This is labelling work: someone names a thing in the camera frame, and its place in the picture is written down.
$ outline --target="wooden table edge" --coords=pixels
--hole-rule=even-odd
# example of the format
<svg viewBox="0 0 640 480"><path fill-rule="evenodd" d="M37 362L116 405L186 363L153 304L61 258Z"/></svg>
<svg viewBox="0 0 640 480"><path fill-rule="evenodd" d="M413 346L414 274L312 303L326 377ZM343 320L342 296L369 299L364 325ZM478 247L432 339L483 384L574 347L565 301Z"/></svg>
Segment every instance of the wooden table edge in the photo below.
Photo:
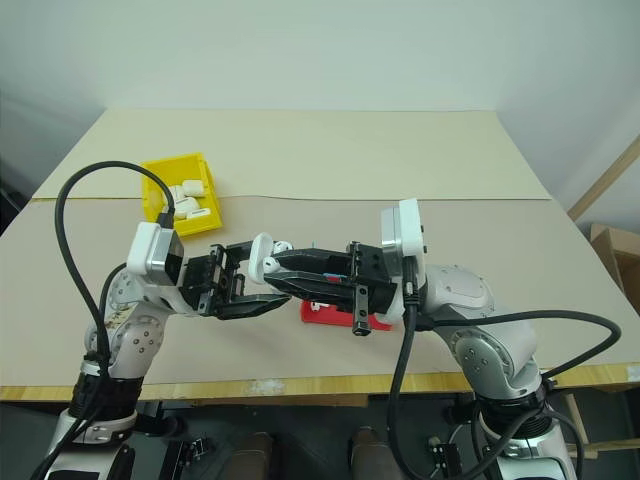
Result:
<svg viewBox="0 0 640 480"><path fill-rule="evenodd" d="M559 375L558 387L611 387L640 384L630 377L629 367L639 363L616 363L575 367ZM391 375L350 375L339 377L270 378L199 383L145 384L140 400L201 400L221 398L289 397L313 395L384 394ZM471 388L460 372L414 373L405 376L405 393L468 392ZM2 386L4 402L66 402L73 386Z"/></svg>

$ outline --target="black mount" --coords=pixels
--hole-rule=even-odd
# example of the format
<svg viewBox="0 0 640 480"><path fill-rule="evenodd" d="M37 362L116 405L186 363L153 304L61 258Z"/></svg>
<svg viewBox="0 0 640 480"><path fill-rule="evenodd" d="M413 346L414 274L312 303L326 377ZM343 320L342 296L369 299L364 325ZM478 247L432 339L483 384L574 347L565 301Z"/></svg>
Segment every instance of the black mount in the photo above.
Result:
<svg viewBox="0 0 640 480"><path fill-rule="evenodd" d="M396 291L381 248L351 242L346 252L307 248L286 250L273 258L285 270L265 273L267 283L294 297L352 312L354 335L371 332L369 313L385 313Z"/></svg>
<svg viewBox="0 0 640 480"><path fill-rule="evenodd" d="M189 259L180 293L200 315L220 320L255 317L280 307L285 294L244 295L240 262L249 259L251 242L212 245L209 255Z"/></svg>

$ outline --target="yellow plastic tray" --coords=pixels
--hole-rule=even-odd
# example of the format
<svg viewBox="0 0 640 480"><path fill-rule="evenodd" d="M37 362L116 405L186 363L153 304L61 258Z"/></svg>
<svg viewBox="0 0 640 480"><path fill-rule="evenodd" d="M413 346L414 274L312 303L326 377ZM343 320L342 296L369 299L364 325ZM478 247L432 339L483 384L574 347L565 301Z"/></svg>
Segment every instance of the yellow plastic tray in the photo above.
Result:
<svg viewBox="0 0 640 480"><path fill-rule="evenodd" d="M175 219L174 228L178 235L185 236L204 232L222 226L220 205L214 189L213 176L202 153L191 153L179 157L164 158L141 164L144 168L158 175L168 186L180 185L184 180L202 180L204 197L198 197L200 208L208 208L211 215L192 219ZM164 208L162 190L156 183L142 177L142 208L144 215L150 222L155 222L158 214Z"/></svg>

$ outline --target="red object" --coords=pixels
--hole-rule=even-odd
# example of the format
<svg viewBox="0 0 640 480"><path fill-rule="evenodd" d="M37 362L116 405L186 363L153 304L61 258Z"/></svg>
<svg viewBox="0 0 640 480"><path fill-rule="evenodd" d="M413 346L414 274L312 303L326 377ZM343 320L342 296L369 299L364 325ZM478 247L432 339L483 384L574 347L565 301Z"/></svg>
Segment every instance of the red object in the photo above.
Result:
<svg viewBox="0 0 640 480"><path fill-rule="evenodd" d="M320 307L320 310L314 312L311 310L311 302L307 301L302 302L300 305L300 318L306 323L322 323L341 327L350 327L353 324L353 315L351 313L339 312L335 305ZM375 315L369 315L369 325L373 330L391 330L391 325L380 323Z"/></svg>

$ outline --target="beige table surface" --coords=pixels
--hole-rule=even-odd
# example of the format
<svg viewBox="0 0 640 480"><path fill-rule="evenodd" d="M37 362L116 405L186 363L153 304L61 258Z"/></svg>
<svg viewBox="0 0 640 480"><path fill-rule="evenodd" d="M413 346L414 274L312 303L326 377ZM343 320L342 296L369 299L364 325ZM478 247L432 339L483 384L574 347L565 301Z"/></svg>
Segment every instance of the beige table surface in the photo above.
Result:
<svg viewBox="0 0 640 480"><path fill-rule="evenodd" d="M35 193L55 198L80 168L204 153L220 197L323 200L542 199L549 194L495 112L109 109ZM139 198L105 170L75 198Z"/></svg>
<svg viewBox="0 0 640 480"><path fill-rule="evenodd" d="M221 201L225 227L185 239L187 254L268 231L295 246L342 250L380 242L379 211L390 201L261 197ZM465 265L514 310L578 309L623 329L613 348L565 384L638 381L640 319L586 239L552 200L421 201L429 263ZM94 294L125 258L142 213L139 200L71 200L71 249ZM0 238L2 399L69 398L89 315L64 268L53 231L53 201L33 201ZM377 392L388 389L401 331L357 338L350 329L304 324L299 303L255 319L222 322L174 316L146 378L143 398L243 397ZM537 359L551 367L603 338L597 327L540 320ZM416 338L408 391L468 388L433 334Z"/></svg>

